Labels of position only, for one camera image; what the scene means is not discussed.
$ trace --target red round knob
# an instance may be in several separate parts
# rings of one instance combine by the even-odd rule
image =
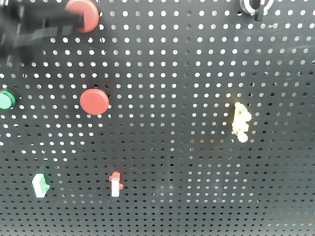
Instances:
[[[76,29],[77,31],[87,33],[96,28],[99,21],[98,9],[90,0],[70,0],[65,8],[70,12],[83,15],[84,27]]]
[[[108,109],[109,99],[102,90],[91,88],[81,94],[80,105],[86,113],[100,115]]]

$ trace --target green button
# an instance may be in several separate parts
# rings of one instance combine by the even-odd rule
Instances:
[[[15,105],[15,97],[12,92],[8,90],[0,90],[0,109],[8,110]]]

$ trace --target pegboard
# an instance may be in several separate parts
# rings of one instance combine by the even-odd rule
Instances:
[[[275,0],[262,22],[238,0],[95,3],[93,32],[0,65],[20,97],[0,112],[0,235],[315,235],[313,1]],[[94,87],[103,115],[80,108]]]

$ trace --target plastic clip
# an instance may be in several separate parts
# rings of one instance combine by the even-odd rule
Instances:
[[[44,198],[50,185],[46,184],[45,176],[43,174],[36,174],[32,182],[35,195],[37,198]]]
[[[241,143],[245,143],[248,140],[245,132],[248,132],[249,125],[246,122],[251,119],[252,115],[248,112],[247,108],[242,103],[236,102],[232,129]]]
[[[109,177],[109,181],[112,181],[112,197],[119,197],[119,190],[123,189],[124,185],[120,183],[120,173],[114,172]]]

